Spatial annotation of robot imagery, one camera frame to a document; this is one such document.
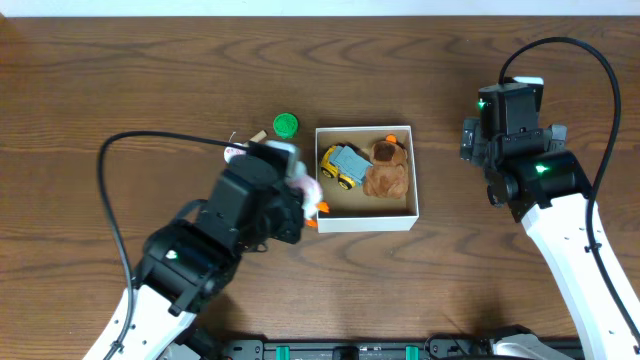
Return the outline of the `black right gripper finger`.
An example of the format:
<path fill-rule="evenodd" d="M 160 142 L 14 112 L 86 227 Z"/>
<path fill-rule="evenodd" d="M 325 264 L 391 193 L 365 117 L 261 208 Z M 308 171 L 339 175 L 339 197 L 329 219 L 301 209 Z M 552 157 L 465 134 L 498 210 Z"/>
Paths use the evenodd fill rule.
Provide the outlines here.
<path fill-rule="evenodd" d="M 465 118 L 460 143 L 460 158 L 474 166 L 483 166 L 486 159 L 488 140 L 482 136 L 481 120 Z"/>
<path fill-rule="evenodd" d="M 556 152 L 565 149 L 568 129 L 564 125 L 552 124 L 544 130 L 544 144 L 546 152 Z"/>

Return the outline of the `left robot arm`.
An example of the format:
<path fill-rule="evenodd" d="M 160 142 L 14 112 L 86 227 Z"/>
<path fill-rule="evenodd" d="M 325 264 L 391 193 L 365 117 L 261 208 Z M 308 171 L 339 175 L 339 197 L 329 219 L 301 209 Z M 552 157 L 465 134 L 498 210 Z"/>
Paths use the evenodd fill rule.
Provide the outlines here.
<path fill-rule="evenodd" d="M 127 131 L 105 140 L 98 152 L 97 182 L 107 222 L 123 264 L 126 287 L 109 324 L 91 346 L 89 359 L 157 359 L 233 279 L 246 252 L 263 252 L 266 241 L 296 244 L 313 217 L 328 209 L 319 183 L 293 144 L 249 140 L 235 144 L 206 199 L 185 204 L 145 241 L 132 265 L 107 193 L 109 147 Z"/>

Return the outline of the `small white rattle drum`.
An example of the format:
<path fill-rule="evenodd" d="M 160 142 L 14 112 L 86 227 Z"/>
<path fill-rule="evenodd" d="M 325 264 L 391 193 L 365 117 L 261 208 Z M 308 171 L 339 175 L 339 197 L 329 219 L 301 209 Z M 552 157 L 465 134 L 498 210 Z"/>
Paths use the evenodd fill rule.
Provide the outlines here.
<path fill-rule="evenodd" d="M 265 130 L 261 130 L 244 143 L 234 142 L 232 146 L 228 146 L 224 150 L 223 157 L 225 162 L 229 163 L 233 157 L 245 154 L 246 148 L 250 145 L 251 142 L 260 143 L 267 136 L 268 133 Z"/>

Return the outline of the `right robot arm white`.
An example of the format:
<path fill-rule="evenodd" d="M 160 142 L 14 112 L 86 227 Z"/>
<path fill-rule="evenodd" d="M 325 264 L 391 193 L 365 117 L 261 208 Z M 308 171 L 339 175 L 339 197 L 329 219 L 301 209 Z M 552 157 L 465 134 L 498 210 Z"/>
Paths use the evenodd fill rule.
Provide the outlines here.
<path fill-rule="evenodd" d="M 604 232 L 592 186 L 553 126 L 485 137 L 465 123 L 461 152 L 482 167 L 495 206 L 506 205 L 550 268 L 588 359 L 639 356 L 639 299 Z"/>

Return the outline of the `grey yellow toy truck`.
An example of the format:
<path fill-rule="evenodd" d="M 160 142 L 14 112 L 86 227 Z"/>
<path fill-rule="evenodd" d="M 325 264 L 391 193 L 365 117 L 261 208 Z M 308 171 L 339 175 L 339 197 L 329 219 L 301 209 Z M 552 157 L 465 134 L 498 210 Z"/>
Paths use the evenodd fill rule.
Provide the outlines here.
<path fill-rule="evenodd" d="M 336 179 L 345 190 L 362 186 L 373 164 L 360 156 L 350 146 L 332 145 L 320 161 L 320 171 L 326 177 Z"/>

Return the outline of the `pink white duck toy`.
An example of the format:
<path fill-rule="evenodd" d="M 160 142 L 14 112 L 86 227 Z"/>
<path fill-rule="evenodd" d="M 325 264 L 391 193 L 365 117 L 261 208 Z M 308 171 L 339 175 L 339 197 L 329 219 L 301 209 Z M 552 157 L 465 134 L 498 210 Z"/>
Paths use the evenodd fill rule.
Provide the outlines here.
<path fill-rule="evenodd" d="M 288 180 L 288 186 L 302 192 L 302 210 L 306 225 L 317 229 L 317 215 L 328 213 L 330 208 L 323 200 L 323 191 L 319 182 L 308 174 L 307 167 L 303 162 L 296 163 L 293 175 Z"/>

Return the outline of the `brown plush toy with carrot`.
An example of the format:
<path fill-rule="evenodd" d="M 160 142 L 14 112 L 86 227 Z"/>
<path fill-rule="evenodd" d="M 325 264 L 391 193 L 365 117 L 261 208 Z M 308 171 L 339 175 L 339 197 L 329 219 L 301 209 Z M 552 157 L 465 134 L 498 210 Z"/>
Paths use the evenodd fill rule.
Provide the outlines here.
<path fill-rule="evenodd" d="M 366 172 L 363 192 L 366 196 L 400 199 L 409 189 L 408 153 L 397 137 L 387 135 L 371 147 L 372 166 Z"/>

